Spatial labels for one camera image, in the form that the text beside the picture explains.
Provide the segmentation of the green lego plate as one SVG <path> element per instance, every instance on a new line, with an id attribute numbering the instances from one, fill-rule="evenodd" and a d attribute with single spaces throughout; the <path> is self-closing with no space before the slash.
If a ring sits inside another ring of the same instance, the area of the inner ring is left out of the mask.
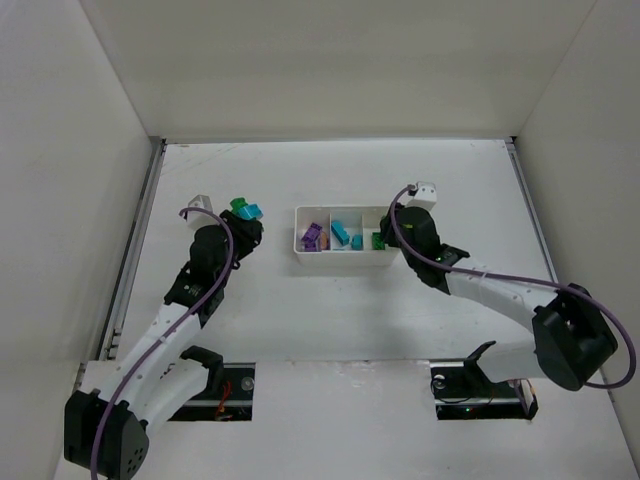
<path id="1" fill-rule="evenodd" d="M 380 232 L 373 232 L 371 235 L 372 240 L 372 248 L 375 251 L 384 251 L 386 249 L 386 244 Z"/>

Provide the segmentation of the small teal lego brick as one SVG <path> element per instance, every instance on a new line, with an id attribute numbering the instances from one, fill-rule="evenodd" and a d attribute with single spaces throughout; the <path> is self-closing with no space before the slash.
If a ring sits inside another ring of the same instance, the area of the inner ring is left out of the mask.
<path id="1" fill-rule="evenodd" d="M 351 247 L 353 250 L 363 249 L 363 238 L 361 235 L 355 235 L 351 241 Z"/>

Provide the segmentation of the green lego brick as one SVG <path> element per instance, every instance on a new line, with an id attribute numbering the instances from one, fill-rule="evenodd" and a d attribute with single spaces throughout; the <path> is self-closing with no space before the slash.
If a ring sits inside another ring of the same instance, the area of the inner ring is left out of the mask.
<path id="1" fill-rule="evenodd" d="M 231 200 L 230 206 L 233 212 L 239 211 L 248 205 L 244 197 L 237 197 Z"/>

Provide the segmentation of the teal rounded lego brick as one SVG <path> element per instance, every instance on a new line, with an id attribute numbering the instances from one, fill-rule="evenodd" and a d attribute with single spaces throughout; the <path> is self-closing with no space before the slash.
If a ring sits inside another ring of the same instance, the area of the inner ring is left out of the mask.
<path id="1" fill-rule="evenodd" d="M 257 204 L 247 204 L 238 209 L 237 215 L 243 220 L 261 220 L 263 212 Z"/>

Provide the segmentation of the purple lego plate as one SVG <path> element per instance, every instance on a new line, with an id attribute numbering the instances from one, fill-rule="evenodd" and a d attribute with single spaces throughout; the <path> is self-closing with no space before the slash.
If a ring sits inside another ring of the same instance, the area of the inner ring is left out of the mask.
<path id="1" fill-rule="evenodd" d="M 321 225 L 312 222 L 302 236 L 301 243 L 303 245 L 316 244 L 321 236 L 322 231 L 323 228 Z"/>

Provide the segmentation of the purple curved lego brick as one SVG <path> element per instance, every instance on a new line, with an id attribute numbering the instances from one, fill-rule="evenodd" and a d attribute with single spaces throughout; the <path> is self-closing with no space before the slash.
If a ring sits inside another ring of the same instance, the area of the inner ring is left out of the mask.
<path id="1" fill-rule="evenodd" d="M 317 241 L 314 242 L 303 242 L 301 244 L 302 249 L 304 252 L 319 252 L 320 251 L 320 247 L 319 247 L 319 243 Z"/>

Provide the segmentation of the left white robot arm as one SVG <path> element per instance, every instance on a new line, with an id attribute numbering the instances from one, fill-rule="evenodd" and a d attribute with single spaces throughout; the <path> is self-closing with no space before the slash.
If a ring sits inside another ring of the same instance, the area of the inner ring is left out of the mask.
<path id="1" fill-rule="evenodd" d="M 131 479 L 160 426 L 192 397 L 218 388 L 223 358 L 195 340 L 221 304 L 231 272 L 262 234 L 260 221 L 229 211 L 196 230 L 189 259 L 148 330 L 103 383 L 67 400 L 65 460 L 92 478 Z"/>

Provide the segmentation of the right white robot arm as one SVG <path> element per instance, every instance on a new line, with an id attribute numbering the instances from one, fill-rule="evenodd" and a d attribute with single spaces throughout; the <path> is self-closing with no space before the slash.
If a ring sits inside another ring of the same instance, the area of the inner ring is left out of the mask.
<path id="1" fill-rule="evenodd" d="M 546 378 L 577 391 L 615 353 L 618 343 L 589 293 L 501 281 L 468 252 L 441 242 L 429 212 L 398 205 L 380 221 L 381 238 L 401 250 L 419 280 L 446 295 L 470 300 L 526 329 L 528 339 L 483 343 L 468 361 L 488 381 Z"/>

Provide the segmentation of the white three-compartment tray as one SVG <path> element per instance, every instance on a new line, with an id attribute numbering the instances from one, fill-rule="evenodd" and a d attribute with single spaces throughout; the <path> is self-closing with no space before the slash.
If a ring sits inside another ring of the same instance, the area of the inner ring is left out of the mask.
<path id="1" fill-rule="evenodd" d="M 299 206 L 293 251 L 307 267 L 387 267 L 399 249 L 381 240 L 386 206 Z"/>

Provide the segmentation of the right aluminium rail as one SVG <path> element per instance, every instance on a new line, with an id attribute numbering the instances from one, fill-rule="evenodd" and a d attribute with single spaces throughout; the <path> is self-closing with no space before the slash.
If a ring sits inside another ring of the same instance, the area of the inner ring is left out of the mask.
<path id="1" fill-rule="evenodd" d="M 538 246 L 544 258 L 547 274 L 552 281 L 554 281 L 555 283 L 558 283 L 559 280 L 558 280 L 557 272 L 553 264 L 553 260 L 551 258 L 550 250 L 548 248 L 548 244 L 542 230 L 539 216 L 537 214 L 537 211 L 533 202 L 533 198 L 531 196 L 531 192 L 524 175 L 524 170 L 521 165 L 521 161 L 520 161 L 518 150 L 517 150 L 516 140 L 517 140 L 516 137 L 508 137 L 505 140 L 505 146 L 506 146 L 508 155 L 510 157 L 510 161 L 511 161 L 516 179 L 518 181 L 521 194 L 525 201 L 531 223 L 533 225 Z"/>

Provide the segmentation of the aluminium rail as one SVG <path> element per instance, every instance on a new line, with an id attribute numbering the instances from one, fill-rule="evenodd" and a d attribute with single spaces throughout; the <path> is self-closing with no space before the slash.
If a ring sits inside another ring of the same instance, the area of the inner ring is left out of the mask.
<path id="1" fill-rule="evenodd" d="M 110 360 L 115 357 L 112 350 L 117 349 L 117 346 L 113 344 L 118 344 L 124 325 L 167 146 L 166 140 L 161 137 L 150 137 L 150 141 L 151 157 L 107 314 L 98 331 L 92 360 Z"/>
<path id="2" fill-rule="evenodd" d="M 521 194 L 525 201 L 531 223 L 533 225 L 538 246 L 544 258 L 547 274 L 552 281 L 554 281 L 555 283 L 558 283 L 559 280 L 558 280 L 557 272 L 553 264 L 553 260 L 551 258 L 550 250 L 548 248 L 548 244 L 542 230 L 539 216 L 537 214 L 537 211 L 533 202 L 533 198 L 531 196 L 531 192 L 524 175 L 524 170 L 521 165 L 521 161 L 520 161 L 518 150 L 517 150 L 516 140 L 517 140 L 516 137 L 508 137 L 505 140 L 505 146 L 506 146 L 508 155 L 510 157 L 510 161 L 511 161 L 516 179 L 518 181 Z"/>

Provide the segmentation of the left aluminium rail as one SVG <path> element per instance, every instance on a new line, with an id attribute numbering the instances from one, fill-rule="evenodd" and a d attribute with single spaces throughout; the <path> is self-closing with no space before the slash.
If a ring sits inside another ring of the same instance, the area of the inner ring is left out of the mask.
<path id="1" fill-rule="evenodd" d="M 98 331 L 92 360 L 110 360 L 115 357 L 112 350 L 117 349 L 117 346 L 113 344 L 118 344 L 124 325 L 167 146 L 166 140 L 161 137 L 150 137 L 150 141 L 151 157 L 107 314 Z"/>

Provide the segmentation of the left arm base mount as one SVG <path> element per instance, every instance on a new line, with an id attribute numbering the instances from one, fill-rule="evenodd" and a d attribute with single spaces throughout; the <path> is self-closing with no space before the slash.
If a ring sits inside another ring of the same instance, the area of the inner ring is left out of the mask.
<path id="1" fill-rule="evenodd" d="M 223 356 L 191 346 L 180 358 L 195 361 L 208 372 L 205 388 L 189 399 L 171 422 L 246 422 L 252 420 L 255 363 L 227 363 Z"/>

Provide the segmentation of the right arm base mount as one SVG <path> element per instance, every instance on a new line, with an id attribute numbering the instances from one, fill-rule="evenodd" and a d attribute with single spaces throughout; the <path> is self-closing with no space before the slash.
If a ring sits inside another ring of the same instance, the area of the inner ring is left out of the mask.
<path id="1" fill-rule="evenodd" d="M 430 362 L 429 388 L 438 420 L 534 419 L 539 404 L 529 380 L 494 383 L 479 367 L 482 355 L 495 344 L 485 342 L 464 358 Z"/>

